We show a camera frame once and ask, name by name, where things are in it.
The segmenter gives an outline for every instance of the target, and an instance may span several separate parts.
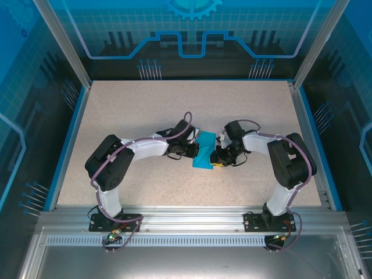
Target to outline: black bracket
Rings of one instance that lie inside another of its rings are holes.
[[[273,251],[282,249],[284,247],[284,242],[285,240],[282,240],[281,238],[273,237],[272,235],[265,236],[266,247],[268,247],[270,250],[273,250]]]
[[[130,220],[134,218],[140,217],[140,214],[124,214],[121,213],[120,217],[116,216],[115,219],[120,220]],[[95,213],[91,216],[91,221],[89,224],[88,231],[90,232],[100,232],[100,233],[110,233],[111,231],[119,228],[122,223],[115,223],[111,220],[107,219],[102,213]],[[128,225],[121,229],[123,233],[131,233],[134,231],[135,226],[137,225],[136,222],[128,223]]]
[[[285,213],[281,216],[275,217],[277,220],[272,223],[272,226],[267,228],[266,222],[262,218],[261,213],[248,212],[243,214],[244,231],[246,233],[267,233],[267,232],[288,232],[288,226],[284,224],[284,221],[289,221],[291,224],[291,231],[296,231],[296,224],[293,215]]]
[[[312,175],[315,175],[317,172],[315,161],[301,136],[297,133],[293,133],[286,137],[296,143],[304,151],[310,162]],[[267,144],[267,149],[269,150],[275,178],[280,185],[291,190],[294,186],[298,185],[299,182],[307,179],[309,175],[307,164],[299,151],[294,146],[290,146],[289,142],[272,141]],[[288,155],[294,155],[294,158],[290,159]]]
[[[120,138],[115,135],[108,135],[85,163],[85,169],[88,172],[89,178],[92,178],[107,158],[122,146],[123,144]],[[103,168],[95,179],[101,191],[112,190],[123,181],[133,157],[133,150],[124,148],[116,155],[114,160],[111,160]]]

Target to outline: black cable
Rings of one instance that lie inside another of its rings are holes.
[[[250,119],[239,119],[239,120],[237,120],[237,122],[250,122],[250,123],[252,123],[252,124],[254,124],[254,125],[257,126],[257,129],[255,130],[256,132],[258,132],[259,130],[261,130],[261,125],[258,124],[255,121],[253,121],[253,120],[250,120]]]
[[[232,167],[239,167],[241,166],[242,164],[244,164],[247,160],[248,160],[248,157],[246,156],[246,152],[244,152],[244,156],[245,156],[245,161],[242,162],[242,163],[239,163],[239,164],[231,164]]]
[[[167,154],[167,157],[168,157],[169,159],[172,159],[172,160],[176,160],[176,161],[178,161],[178,160],[181,160],[182,155],[179,155],[179,158],[175,158],[175,157],[169,156],[169,154]]]
[[[94,206],[91,210],[88,211],[87,216],[88,216],[89,220],[91,219],[91,217],[89,217],[89,213],[91,213],[96,208],[98,208],[98,205]]]

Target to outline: blue graphic backdrop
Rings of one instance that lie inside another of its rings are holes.
[[[0,0],[0,83],[40,14],[30,0]]]
[[[196,73],[195,78],[205,78],[207,72],[210,78],[248,77],[255,59],[283,59],[276,62],[272,77],[293,78],[333,2],[53,0],[51,4],[95,79],[107,77],[100,71],[103,65],[130,69],[113,78],[139,79],[137,64],[119,60],[146,58],[162,61],[164,78],[186,78],[187,71],[195,74],[201,65],[205,65],[203,75]],[[182,70],[177,70],[165,61],[179,58],[203,59],[203,63],[178,60]],[[221,59],[231,64],[211,72],[210,64]],[[237,69],[237,61],[246,67]]]

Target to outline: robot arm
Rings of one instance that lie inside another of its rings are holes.
[[[175,128],[158,131],[149,137],[152,139],[129,145],[101,171],[95,180],[95,184],[99,187],[98,194],[102,207],[110,217],[115,218],[122,211],[117,186],[123,181],[132,162],[151,156],[163,156],[172,153],[189,158],[198,154],[199,145],[195,143],[195,138],[199,134],[199,129],[192,125],[181,136],[170,140],[166,139],[177,135],[186,128],[187,124],[185,120],[181,120]],[[89,177],[92,178],[103,162],[115,150],[129,142],[133,142],[133,140],[119,139],[115,135],[107,136],[85,163],[85,169],[88,171]]]
[[[271,135],[261,134],[255,130],[245,131],[239,122],[233,121],[225,126],[218,142],[220,145],[210,156],[210,163],[215,166],[235,166],[236,159],[240,154],[259,152],[270,156],[274,175],[278,181],[273,195],[264,204],[262,219],[268,229],[273,228],[277,217],[287,214],[287,206],[295,191],[308,178],[309,169],[299,151],[289,142]],[[305,153],[308,158],[312,175],[316,174],[315,162],[307,149],[301,136],[297,133],[286,136]]]

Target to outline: purple cable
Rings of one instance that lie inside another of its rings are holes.
[[[139,223],[135,226],[133,232],[130,234],[130,236],[129,236],[128,239],[124,242],[124,244],[123,244],[122,246],[118,247],[117,249],[112,249],[112,252],[115,253],[116,251],[119,251],[119,250],[123,249],[125,246],[127,246],[127,244],[128,244],[128,243],[130,242],[130,240],[132,239],[132,237],[133,237],[133,235],[134,235],[134,232],[138,230],[138,228],[140,227],[140,225],[141,225],[141,222],[139,222]],[[106,242],[106,240],[103,241],[102,248],[105,249],[106,251],[108,251],[105,242]]]
[[[182,134],[184,134],[190,127],[191,125],[191,122],[192,122],[192,113],[191,112],[186,112],[185,115],[184,115],[184,120],[186,120],[186,117],[187,115],[190,116],[190,120],[188,121],[188,124],[186,126],[185,129],[183,129],[181,132],[179,132],[178,134],[176,135],[173,135],[171,137],[166,137],[166,138],[156,138],[156,140],[158,141],[167,141],[167,140],[172,140],[174,138],[178,138],[179,136],[181,136]],[[122,245],[120,247],[120,249],[122,247],[124,247],[128,242],[129,240],[132,238],[134,232],[137,230],[137,228],[141,225],[142,223],[142,220],[144,219],[143,216],[140,216],[140,217],[137,217],[137,218],[133,218],[133,219],[128,219],[128,220],[120,220],[120,219],[115,219],[115,218],[112,218],[108,213],[107,211],[103,208],[102,206],[102,202],[101,202],[101,199],[99,197],[99,187],[96,186],[94,184],[94,181],[96,180],[96,178],[99,176],[99,174],[101,173],[101,171],[108,165],[108,163],[112,160],[112,158],[114,158],[117,154],[119,154],[119,152],[121,152],[123,149],[127,148],[128,146],[136,143],[136,142],[139,142],[139,141],[147,141],[147,140],[154,140],[155,138],[154,137],[146,137],[146,138],[139,138],[139,139],[135,139],[133,140],[132,142],[128,142],[127,144],[124,144],[123,146],[121,146],[120,148],[118,148],[117,150],[115,150],[107,159],[106,161],[102,164],[101,167],[99,167],[99,169],[95,172],[95,174],[92,176],[92,179],[91,179],[91,185],[92,187],[96,190],[96,193],[95,193],[95,196],[97,198],[97,202],[98,202],[98,207],[99,207],[99,210],[103,213],[103,215],[105,215],[106,218],[108,218],[109,220],[111,221],[114,221],[114,222],[117,222],[117,223],[132,223],[132,222],[135,222],[135,221],[139,221],[139,223],[137,224],[136,226],[136,229],[133,230],[132,234],[129,236],[128,240],[124,243],[124,245]]]
[[[272,247],[275,247],[275,248],[280,249],[280,251],[285,251],[285,250],[289,249],[290,247],[292,247],[298,241],[298,239],[299,239],[299,237],[301,235],[301,232],[302,232],[302,218],[301,218],[300,214],[298,214],[297,212],[291,212],[290,209],[289,209],[289,207],[291,206],[293,200],[295,199],[298,191],[302,187],[304,187],[307,183],[309,183],[310,179],[312,178],[312,175],[313,175],[313,173],[312,173],[312,165],[310,164],[310,160],[307,158],[307,156],[304,153],[304,151],[295,142],[293,142],[293,140],[291,140],[291,139],[289,139],[287,137],[283,137],[282,135],[271,135],[271,134],[263,134],[263,133],[259,133],[259,134],[262,135],[262,136],[264,136],[264,137],[268,137],[268,138],[280,138],[281,140],[284,140],[284,141],[289,142],[301,154],[301,156],[303,157],[303,159],[306,162],[307,168],[309,169],[309,175],[308,175],[307,179],[300,186],[298,186],[298,188],[295,190],[295,192],[293,193],[293,195],[291,196],[291,198],[289,199],[289,201],[287,203],[287,213],[288,214],[292,214],[292,215],[296,215],[298,217],[299,221],[300,221],[300,228],[299,228],[298,235],[296,236],[295,240],[293,240],[293,242],[291,244],[289,244],[285,248],[282,248],[282,247],[280,247],[278,245],[269,244]]]
[[[258,123],[255,122],[255,121],[253,121],[253,120],[249,120],[249,119],[239,119],[239,120],[236,120],[236,121],[237,121],[237,122],[250,122],[250,123],[253,123],[254,125],[257,126],[257,129],[256,129],[257,132],[258,132],[259,130],[261,130],[261,125],[258,124]]]

